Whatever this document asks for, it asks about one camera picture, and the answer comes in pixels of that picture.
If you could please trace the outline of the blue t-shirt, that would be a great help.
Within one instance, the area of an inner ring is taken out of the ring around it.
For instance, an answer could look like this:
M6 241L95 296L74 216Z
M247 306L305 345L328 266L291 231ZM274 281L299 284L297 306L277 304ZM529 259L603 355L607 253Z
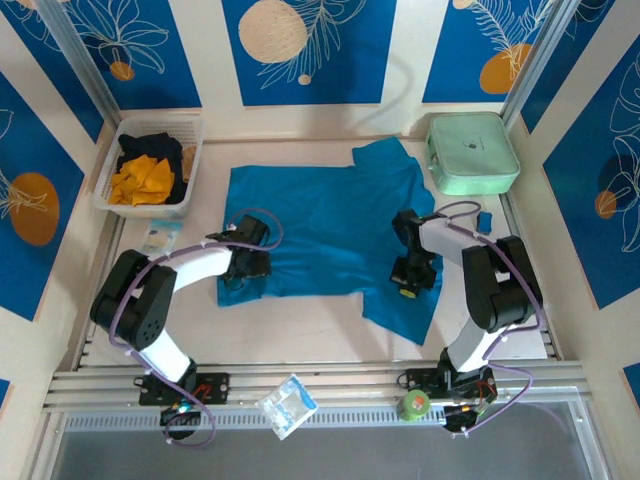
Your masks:
M391 137L352 151L348 167L242 166L232 169L225 223L259 208L283 230L271 252L272 272L241 287L218 286L217 303L231 307L263 297L335 296L360 292L363 317L421 345L442 280L416 298L390 280L405 247L392 228L397 213L433 211L418 161Z

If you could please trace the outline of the light blue flat packet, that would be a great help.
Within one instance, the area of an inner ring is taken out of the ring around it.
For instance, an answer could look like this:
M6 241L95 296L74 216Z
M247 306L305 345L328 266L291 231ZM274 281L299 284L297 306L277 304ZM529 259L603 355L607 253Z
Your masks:
M171 252L182 226L183 224L179 221L152 220L146 230L140 252L151 256Z

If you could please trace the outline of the green roll with orange top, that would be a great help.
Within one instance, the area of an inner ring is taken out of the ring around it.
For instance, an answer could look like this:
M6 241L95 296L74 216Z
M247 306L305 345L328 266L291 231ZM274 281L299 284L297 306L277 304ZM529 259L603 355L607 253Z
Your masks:
M398 402L396 413L403 421L413 422L423 418L431 409L429 396L420 389L407 392Z

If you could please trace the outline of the mint green zipper case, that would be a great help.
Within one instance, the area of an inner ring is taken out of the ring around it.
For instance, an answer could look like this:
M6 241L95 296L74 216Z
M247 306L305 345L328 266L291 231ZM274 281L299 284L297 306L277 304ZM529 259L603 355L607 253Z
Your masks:
M501 117L493 112L434 115L426 136L426 165L444 195L500 195L521 166Z

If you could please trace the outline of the yellow t-shirt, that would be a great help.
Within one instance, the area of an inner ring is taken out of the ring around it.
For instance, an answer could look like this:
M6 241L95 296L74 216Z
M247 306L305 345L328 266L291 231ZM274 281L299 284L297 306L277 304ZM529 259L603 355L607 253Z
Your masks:
M175 175L167 159L147 155L125 162L111 178L111 205L159 205L170 196Z

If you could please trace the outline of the clear plastic packet blue print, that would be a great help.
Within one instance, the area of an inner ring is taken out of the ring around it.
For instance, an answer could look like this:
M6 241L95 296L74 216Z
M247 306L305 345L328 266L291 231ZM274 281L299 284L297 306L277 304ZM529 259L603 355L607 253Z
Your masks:
M279 440L285 440L318 410L318 404L295 374L260 399L257 407Z

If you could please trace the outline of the dark navy t-shirt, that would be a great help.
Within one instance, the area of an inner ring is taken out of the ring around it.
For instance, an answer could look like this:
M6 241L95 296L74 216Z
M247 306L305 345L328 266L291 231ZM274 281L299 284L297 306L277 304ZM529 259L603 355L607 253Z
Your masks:
M185 196L187 183L182 179L182 145L167 133L158 133L133 137L128 134L121 134L118 137L123 154L117 160L117 170L130 160L142 155L156 158L158 160L167 159L171 171L175 175L174 185L169 198L163 204L177 204Z

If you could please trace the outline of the white plastic laundry basket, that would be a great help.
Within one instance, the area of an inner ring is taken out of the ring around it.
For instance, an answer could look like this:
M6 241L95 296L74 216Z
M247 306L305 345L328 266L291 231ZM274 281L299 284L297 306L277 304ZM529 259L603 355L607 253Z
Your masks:
M167 133L183 147L195 147L189 182L183 200L177 204L157 205L116 205L111 204L111 179L117 170L117 160L123 154L118 137L128 134L140 137L150 134ZM191 197L195 188L195 177L203 149L205 120L200 115L146 113L124 118L115 133L98 177L93 204L100 210L111 211L125 218L178 219L185 217L191 206Z

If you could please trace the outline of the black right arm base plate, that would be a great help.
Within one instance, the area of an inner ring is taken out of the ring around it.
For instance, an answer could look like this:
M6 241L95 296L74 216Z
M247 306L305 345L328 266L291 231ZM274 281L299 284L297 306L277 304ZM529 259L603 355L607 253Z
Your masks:
M438 368L414 368L403 372L398 385L408 391L421 390L436 400L487 400L498 396L491 368L485 366L460 373Z

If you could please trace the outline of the aluminium cross rail frame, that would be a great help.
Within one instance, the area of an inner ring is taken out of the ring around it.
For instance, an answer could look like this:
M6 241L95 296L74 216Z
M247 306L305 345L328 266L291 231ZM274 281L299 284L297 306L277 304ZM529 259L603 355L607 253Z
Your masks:
M230 375L228 405L251 408L290 374L296 374L321 407L393 405L402 389L397 379L409 368L432 367L432 362L366 362L203 365L204 373ZM577 361L500 361L494 369L498 400L515 396L526 384L526 373L534 382L524 399L556 401L574 395L592 397L582 366ZM83 367L75 372L56 372L46 393L47 413L126 411L138 409L139 393L133 381L143 370L133 366Z

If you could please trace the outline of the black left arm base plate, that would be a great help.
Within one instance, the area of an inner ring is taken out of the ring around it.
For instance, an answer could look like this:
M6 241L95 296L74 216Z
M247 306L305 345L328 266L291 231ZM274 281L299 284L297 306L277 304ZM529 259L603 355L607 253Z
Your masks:
M227 403L229 378L227 373L190 374L182 388L205 405L223 405ZM139 389L142 406L170 406L186 399L153 375L136 377L133 385Z

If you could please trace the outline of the aluminium side rail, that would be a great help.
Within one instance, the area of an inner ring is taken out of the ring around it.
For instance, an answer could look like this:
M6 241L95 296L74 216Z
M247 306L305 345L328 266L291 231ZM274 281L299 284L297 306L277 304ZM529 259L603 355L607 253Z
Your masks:
M71 370L76 371L85 365L84 358L90 354L90 347L96 331L99 327L90 318L90 311L95 298L97 297L103 282L106 280L109 271L117 256L120 240L126 221L114 214L108 213L105 218L103 232L100 235L98 249L95 257L95 266L91 273L91 290L88 293L88 304L84 308L85 319L78 334L76 347L71 363Z
M524 242L527 242L522 222L518 212L516 211L514 201L511 199L509 194L500 194L499 198L509 231L512 234L519 236ZM554 327L547 317L544 317L539 333L543 345L545 346L547 359L562 360L563 354L557 345Z

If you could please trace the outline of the aluminium corner post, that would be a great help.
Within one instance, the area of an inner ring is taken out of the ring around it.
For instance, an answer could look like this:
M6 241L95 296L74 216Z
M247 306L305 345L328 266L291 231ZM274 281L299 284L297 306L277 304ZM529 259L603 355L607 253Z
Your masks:
M581 0L554 0L525 63L509 92L500 116L510 130L520 116L522 107L538 82L551 55L561 40Z
M34 0L36 10L104 120L118 124L121 112L81 37L58 0Z

